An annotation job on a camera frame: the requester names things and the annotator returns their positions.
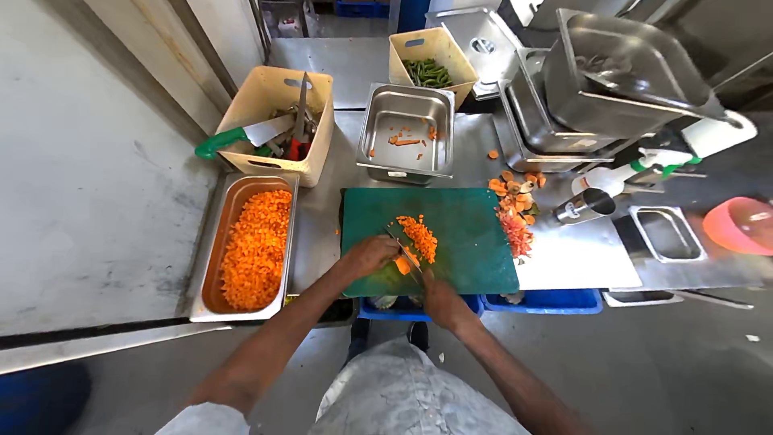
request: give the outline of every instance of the shoe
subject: shoe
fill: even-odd
[[[368,341],[369,332],[370,319],[356,318],[352,324],[352,342],[357,339]]]
[[[408,332],[408,343],[419,348],[422,352],[426,353],[430,348],[430,333],[427,329],[427,323],[425,322],[410,322]]]

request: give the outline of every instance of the white spray bottle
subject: white spray bottle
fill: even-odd
[[[665,169],[663,176],[668,176],[674,169],[686,163],[698,163],[700,159],[689,152],[674,151],[672,149],[638,149],[643,157],[616,169],[593,168],[588,173],[575,178],[572,181],[572,192],[576,195],[588,187],[601,189],[609,196],[616,197],[623,192],[625,181],[637,173],[646,170],[652,165],[659,164]]]

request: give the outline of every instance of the knife with green handle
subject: knife with green handle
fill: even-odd
[[[280,116],[268,121],[236,127],[225,132],[218,133],[201,145],[196,147],[196,155],[202,159],[214,159],[219,149],[223,149],[234,142],[249,141],[258,148],[269,140],[286,132],[295,125],[295,116],[292,114]]]

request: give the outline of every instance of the crate handle hole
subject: crate handle hole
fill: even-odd
[[[298,80],[298,79],[294,79],[294,78],[286,78],[286,79],[284,79],[284,84],[286,84],[288,86],[292,86],[292,87],[301,87],[301,83],[302,82],[303,82],[303,80]],[[306,81],[306,89],[311,89],[312,87],[313,86],[312,86],[311,81]]]
[[[470,47],[478,53],[483,54],[491,54],[496,50],[496,45],[493,42],[483,38],[473,38],[472,41],[470,41]]]
[[[420,46],[422,44],[424,44],[424,38],[411,39],[410,41],[405,42],[405,47]]]
[[[255,166],[265,166],[265,167],[267,167],[267,168],[277,168],[277,169],[282,169],[282,167],[281,167],[281,166],[279,166],[279,165],[278,165],[278,164],[276,164],[276,163],[263,163],[263,162],[256,162],[256,161],[254,161],[254,160],[248,160],[248,161],[247,161],[247,163],[249,163],[250,165],[255,165]]]

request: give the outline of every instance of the white wall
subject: white wall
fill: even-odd
[[[247,0],[188,0],[233,82],[241,87],[264,61],[255,18]]]
[[[29,0],[0,101],[0,335],[175,316],[215,169]]]

